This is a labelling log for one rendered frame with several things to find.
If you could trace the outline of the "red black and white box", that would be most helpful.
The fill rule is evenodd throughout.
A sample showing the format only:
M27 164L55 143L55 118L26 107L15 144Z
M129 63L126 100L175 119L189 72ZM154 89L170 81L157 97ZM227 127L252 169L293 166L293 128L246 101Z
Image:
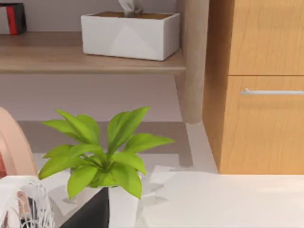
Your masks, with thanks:
M27 31L23 3L0 3L0 35L21 35Z

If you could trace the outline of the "wooden cupboard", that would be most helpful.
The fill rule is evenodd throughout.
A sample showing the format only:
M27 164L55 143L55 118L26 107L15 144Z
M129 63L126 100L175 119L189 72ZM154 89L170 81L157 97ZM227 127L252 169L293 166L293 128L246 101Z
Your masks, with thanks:
M304 175L304 0L210 0L202 119L220 174Z

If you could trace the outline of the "green potted plant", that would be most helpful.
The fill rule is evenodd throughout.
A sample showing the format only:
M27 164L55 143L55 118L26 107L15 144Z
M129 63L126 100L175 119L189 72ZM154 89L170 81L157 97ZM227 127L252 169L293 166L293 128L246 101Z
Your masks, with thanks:
M138 153L173 143L174 140L150 133L136 133L148 106L116 114L106 128L107 149L100 143L100 130L95 119L86 114L72 115L57 110L61 119L42 121L70 138L76 144L62 144L48 151L47 162L38 173L40 180L64 170L70 170L67 194L70 199L85 188L122 188L140 199L142 181L140 174L146 168Z

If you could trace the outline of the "wooden drawer front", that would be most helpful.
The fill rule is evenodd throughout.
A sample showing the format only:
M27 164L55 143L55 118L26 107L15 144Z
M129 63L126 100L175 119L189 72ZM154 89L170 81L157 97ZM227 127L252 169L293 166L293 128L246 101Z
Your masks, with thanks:
M219 172L304 174L304 95L241 95L249 90L304 91L304 76L230 76Z

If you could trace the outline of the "salmon-coloured shallow box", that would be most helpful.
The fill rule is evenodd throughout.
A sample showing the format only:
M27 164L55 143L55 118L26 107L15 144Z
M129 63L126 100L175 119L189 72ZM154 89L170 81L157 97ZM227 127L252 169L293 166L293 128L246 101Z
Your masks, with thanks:
M33 153L17 121L0 107L0 179L10 175L37 177Z

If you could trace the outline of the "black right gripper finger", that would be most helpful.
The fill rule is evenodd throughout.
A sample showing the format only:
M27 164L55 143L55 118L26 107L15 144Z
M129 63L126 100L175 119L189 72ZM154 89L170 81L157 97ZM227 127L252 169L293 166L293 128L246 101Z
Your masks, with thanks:
M99 190L60 228L109 228L109 189Z

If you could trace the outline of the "white rectangular planter box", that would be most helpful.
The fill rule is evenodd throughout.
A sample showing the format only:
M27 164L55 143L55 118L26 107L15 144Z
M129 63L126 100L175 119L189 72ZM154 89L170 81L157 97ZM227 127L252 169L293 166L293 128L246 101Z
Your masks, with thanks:
M179 50L179 13L145 13L142 0L118 2L123 12L81 16L84 54L164 61Z

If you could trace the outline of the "pale wooden open shelf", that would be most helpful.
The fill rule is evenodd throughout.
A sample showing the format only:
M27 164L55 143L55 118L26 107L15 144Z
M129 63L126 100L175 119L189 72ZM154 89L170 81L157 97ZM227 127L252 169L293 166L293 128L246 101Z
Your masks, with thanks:
M202 119L209 0L178 0L181 49L164 61L82 53L79 32L0 35L0 74L168 74L175 77L181 116Z

